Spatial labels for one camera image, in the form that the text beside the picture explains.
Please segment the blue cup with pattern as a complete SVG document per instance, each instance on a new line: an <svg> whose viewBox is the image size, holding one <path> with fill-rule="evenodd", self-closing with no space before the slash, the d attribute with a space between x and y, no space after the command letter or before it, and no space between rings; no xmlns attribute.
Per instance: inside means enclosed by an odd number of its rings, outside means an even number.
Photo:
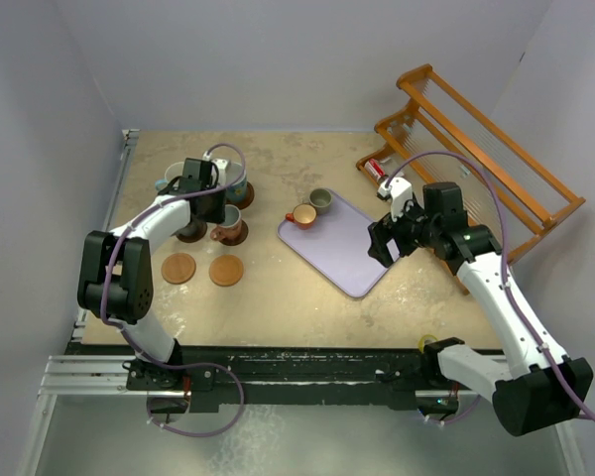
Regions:
<svg viewBox="0 0 595 476"><path fill-rule="evenodd" d="M247 196L247 173L240 164L231 162L226 169L227 199L232 203L241 203Z"/></svg>

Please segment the pink red cup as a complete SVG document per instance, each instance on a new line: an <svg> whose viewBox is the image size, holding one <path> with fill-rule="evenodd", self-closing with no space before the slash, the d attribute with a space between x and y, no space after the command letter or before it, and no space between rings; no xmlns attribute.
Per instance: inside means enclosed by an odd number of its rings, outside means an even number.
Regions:
<svg viewBox="0 0 595 476"><path fill-rule="evenodd" d="M242 214L240 209L232 204L227 204L225 206L225 216L224 220L217 224L216 227L210 233L210 239L213 241L218 241L220 237L220 229L221 228L231 228L235 227L239 224L242 220Z"/></svg>

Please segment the reddish wooden coaster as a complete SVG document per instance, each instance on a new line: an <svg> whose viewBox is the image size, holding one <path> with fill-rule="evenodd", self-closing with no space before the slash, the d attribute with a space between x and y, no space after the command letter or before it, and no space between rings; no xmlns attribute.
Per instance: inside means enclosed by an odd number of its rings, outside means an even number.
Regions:
<svg viewBox="0 0 595 476"><path fill-rule="evenodd" d="M234 202L234 205L237 206L239 209L245 209L251 205L255 198L255 189L253 185L248 182L246 192L244 194L244 198L238 202Z"/></svg>

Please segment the large light blue cup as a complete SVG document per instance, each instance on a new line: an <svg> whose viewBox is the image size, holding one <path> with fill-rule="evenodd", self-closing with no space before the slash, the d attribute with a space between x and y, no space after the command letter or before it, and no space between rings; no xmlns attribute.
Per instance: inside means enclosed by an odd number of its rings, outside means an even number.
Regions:
<svg viewBox="0 0 595 476"><path fill-rule="evenodd" d="M163 190L173 179L182 175L184 162L176 162L167 167L164 177L155 182L156 191Z"/></svg>

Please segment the light orange wooden coaster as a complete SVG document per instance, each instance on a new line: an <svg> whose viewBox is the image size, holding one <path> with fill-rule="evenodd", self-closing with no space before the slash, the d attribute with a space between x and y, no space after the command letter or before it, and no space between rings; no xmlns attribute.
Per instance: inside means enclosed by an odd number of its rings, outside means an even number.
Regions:
<svg viewBox="0 0 595 476"><path fill-rule="evenodd" d="M244 265L234 255L223 255L214 259L209 266L209 278L220 287L231 287L244 276Z"/></svg>
<svg viewBox="0 0 595 476"><path fill-rule="evenodd" d="M189 281L195 274L196 262L188 253L174 253L162 263L163 279L173 285L181 285Z"/></svg>

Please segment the grey green cup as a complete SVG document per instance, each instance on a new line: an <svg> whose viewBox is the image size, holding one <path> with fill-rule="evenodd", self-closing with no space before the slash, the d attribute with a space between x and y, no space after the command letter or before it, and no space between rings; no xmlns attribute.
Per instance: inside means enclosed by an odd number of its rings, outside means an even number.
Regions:
<svg viewBox="0 0 595 476"><path fill-rule="evenodd" d="M316 210L318 215L326 214L333 201L331 192L327 188L316 188L308 196L309 204Z"/></svg>

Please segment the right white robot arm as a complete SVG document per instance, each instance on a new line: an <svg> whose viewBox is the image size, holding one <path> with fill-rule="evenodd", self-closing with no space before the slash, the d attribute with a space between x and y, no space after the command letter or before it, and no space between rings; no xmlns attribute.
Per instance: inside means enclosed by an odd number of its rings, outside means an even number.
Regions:
<svg viewBox="0 0 595 476"><path fill-rule="evenodd" d="M490 402L502 427L520 436L577 418L593 379L583 358L572 359L545 330L503 262L502 248L485 225L472 226L460 187L436 182L418 202L403 178L383 182L377 195L390 211L369 228L368 254L389 268L400 256L431 250L475 298L500 339L499 363L448 338L422 347L421 376L433 388L450 381Z"/></svg>

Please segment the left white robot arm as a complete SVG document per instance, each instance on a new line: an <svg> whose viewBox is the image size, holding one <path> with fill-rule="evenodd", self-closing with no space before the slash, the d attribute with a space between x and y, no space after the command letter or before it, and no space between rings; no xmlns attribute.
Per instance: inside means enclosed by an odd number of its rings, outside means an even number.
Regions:
<svg viewBox="0 0 595 476"><path fill-rule="evenodd" d="M154 201L126 224L92 231L84 240L77 288L81 308L115 328L152 363L150 378L163 389L180 384L184 366L177 340L151 312L152 253L192 221L225 217L226 171L210 160L187 159Z"/></svg>

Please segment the orange copper cup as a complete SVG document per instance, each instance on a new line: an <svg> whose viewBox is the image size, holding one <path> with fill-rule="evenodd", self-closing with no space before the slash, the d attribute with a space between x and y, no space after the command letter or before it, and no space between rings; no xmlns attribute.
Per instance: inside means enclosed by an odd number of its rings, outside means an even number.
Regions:
<svg viewBox="0 0 595 476"><path fill-rule="evenodd" d="M302 203L297 205L292 212L285 215L285 219L294 224L296 227L302 230L310 228L317 218L316 209L308 204Z"/></svg>

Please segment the red white small box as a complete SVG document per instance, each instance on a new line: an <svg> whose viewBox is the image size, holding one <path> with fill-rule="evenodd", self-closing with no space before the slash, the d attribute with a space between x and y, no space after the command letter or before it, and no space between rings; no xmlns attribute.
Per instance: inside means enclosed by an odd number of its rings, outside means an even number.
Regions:
<svg viewBox="0 0 595 476"><path fill-rule="evenodd" d="M387 177L387 174L381 167L381 164L374 159L369 159L365 163L364 169L376 182L380 182Z"/></svg>

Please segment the lilac serving tray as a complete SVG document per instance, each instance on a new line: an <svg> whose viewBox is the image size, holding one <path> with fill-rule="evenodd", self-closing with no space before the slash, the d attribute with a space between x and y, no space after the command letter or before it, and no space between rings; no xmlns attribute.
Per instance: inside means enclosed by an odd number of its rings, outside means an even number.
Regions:
<svg viewBox="0 0 595 476"><path fill-rule="evenodd" d="M363 298L387 273L368 255L373 219L333 192L329 211L306 230L283 220L279 238L352 298Z"/></svg>

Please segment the orange wooden rack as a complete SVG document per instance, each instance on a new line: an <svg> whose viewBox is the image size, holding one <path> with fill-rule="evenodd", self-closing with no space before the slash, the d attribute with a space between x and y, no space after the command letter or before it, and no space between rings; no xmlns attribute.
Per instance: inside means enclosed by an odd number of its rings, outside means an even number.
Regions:
<svg viewBox="0 0 595 476"><path fill-rule="evenodd" d="M386 178L376 182L365 171L369 159L388 177L416 156L406 168L415 186L457 182L470 222L508 234L512 265L585 203L431 65L403 73L397 87L407 95L406 105L376 123L384 144L356 164L373 185Z"/></svg>

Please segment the yellow tape roll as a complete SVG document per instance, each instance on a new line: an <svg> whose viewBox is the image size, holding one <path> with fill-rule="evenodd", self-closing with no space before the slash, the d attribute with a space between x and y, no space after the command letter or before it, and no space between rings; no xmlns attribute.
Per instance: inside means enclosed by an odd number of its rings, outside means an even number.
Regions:
<svg viewBox="0 0 595 476"><path fill-rule="evenodd" d="M423 353L424 352L424 348L429 345L432 344L434 342L437 341L437 337L432 335L432 334L426 334L424 336L422 336L417 344L418 350Z"/></svg>

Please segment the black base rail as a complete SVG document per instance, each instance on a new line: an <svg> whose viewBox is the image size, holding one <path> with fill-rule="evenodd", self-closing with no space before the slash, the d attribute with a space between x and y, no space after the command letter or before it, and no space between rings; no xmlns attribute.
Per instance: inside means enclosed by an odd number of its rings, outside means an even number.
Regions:
<svg viewBox="0 0 595 476"><path fill-rule="evenodd" d="M412 349L183 346L161 365L124 345L70 343L66 352L118 357L126 389L179 395L193 413L239 404L377 406L450 420L477 402L463 385L427 377Z"/></svg>

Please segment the aluminium frame profile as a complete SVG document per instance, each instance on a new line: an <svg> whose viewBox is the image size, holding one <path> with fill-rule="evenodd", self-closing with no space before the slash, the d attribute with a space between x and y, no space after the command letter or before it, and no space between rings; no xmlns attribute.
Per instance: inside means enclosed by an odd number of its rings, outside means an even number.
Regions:
<svg viewBox="0 0 595 476"><path fill-rule="evenodd" d="M142 395L127 388L128 356L56 355L46 364L39 396Z"/></svg>

